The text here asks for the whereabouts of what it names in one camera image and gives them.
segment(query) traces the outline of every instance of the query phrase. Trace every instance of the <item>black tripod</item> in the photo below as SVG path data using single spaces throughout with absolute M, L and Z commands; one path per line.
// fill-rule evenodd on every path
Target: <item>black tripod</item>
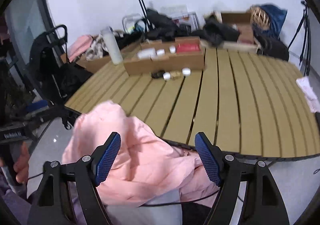
M 305 49 L 306 49 L 306 42 L 308 40 L 307 43 L 307 57 L 306 57 L 306 67 L 304 69 L 304 76 L 307 75 L 309 76 L 309 72 L 310 72 L 310 62 L 311 62 L 311 33 L 310 33 L 310 21 L 309 21 L 309 17 L 308 17 L 308 5 L 307 3 L 302 0 L 301 4 L 305 6 L 304 10 L 303 10 L 303 16 L 302 19 L 299 23 L 299 26 L 297 28 L 297 31 L 292 39 L 292 41 L 290 42 L 288 49 L 290 48 L 290 46 L 292 45 L 293 41 L 295 40 L 295 38 L 297 37 L 302 25 L 303 28 L 305 29 L 304 32 L 304 40 L 303 40 L 303 46 L 302 46 L 302 52 L 300 55 L 300 65 L 303 61 L 304 58 L 304 53 L 305 53 Z

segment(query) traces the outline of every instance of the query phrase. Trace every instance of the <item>human hand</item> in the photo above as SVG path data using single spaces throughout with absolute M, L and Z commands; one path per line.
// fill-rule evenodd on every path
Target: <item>human hand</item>
M 18 183 L 26 184 L 29 177 L 29 159 L 30 154 L 25 142 L 21 145 L 21 154 L 13 165 L 14 171 L 17 173 L 16 180 Z M 5 163 L 0 158 L 0 167 L 4 167 Z

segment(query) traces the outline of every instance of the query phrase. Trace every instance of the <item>pink fabric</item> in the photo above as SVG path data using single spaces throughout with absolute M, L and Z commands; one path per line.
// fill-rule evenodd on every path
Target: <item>pink fabric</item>
M 196 152 L 171 147 L 111 101 L 77 119 L 62 162 L 76 162 L 92 154 L 113 131 L 121 135 L 121 147 L 108 178 L 97 188 L 104 204 L 140 206 L 173 189 L 179 189 L 181 201 L 189 201 L 218 189 Z M 214 200 L 212 196 L 199 203 L 211 207 Z
M 85 35 L 80 36 L 77 40 L 68 48 L 68 58 L 72 62 L 77 56 L 82 55 L 91 46 L 93 42 L 92 36 Z

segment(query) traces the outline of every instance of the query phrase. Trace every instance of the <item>red package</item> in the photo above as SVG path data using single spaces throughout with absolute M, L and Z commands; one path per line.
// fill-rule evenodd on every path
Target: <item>red package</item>
M 197 43 L 193 44 L 178 44 L 176 46 L 176 53 L 187 53 L 187 52 L 195 52 L 200 51 L 200 45 Z

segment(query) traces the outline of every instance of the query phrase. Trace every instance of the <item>white paper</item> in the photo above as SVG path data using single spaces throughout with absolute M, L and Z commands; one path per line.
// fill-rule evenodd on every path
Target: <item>white paper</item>
M 298 78 L 296 80 L 296 83 L 303 91 L 304 97 L 306 98 L 310 111 L 312 113 L 320 112 L 320 103 L 317 95 L 314 93 L 312 87 L 310 86 L 309 78 Z

